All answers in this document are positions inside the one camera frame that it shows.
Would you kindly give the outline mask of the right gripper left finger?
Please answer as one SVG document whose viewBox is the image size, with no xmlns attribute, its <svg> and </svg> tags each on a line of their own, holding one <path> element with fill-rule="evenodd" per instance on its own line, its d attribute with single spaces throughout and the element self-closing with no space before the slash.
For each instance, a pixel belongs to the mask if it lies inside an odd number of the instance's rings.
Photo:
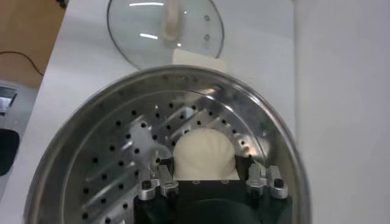
<svg viewBox="0 0 390 224">
<path fill-rule="evenodd" d="M 174 158 L 161 159 L 157 165 L 139 172 L 137 196 L 141 201 L 153 200 L 158 194 L 164 198 L 176 198 L 179 183 L 174 180 Z"/>
</svg>

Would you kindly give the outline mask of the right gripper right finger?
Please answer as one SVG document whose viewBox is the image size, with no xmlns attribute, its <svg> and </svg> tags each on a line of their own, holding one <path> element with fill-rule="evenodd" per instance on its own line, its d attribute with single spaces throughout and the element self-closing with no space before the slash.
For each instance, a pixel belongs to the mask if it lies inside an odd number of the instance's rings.
<svg viewBox="0 0 390 224">
<path fill-rule="evenodd" d="M 278 200 L 288 198 L 288 186 L 278 166 L 265 167 L 252 155 L 247 157 L 236 155 L 236 170 L 250 194 L 255 192 L 262 196 L 267 192 L 272 198 Z"/>
</svg>

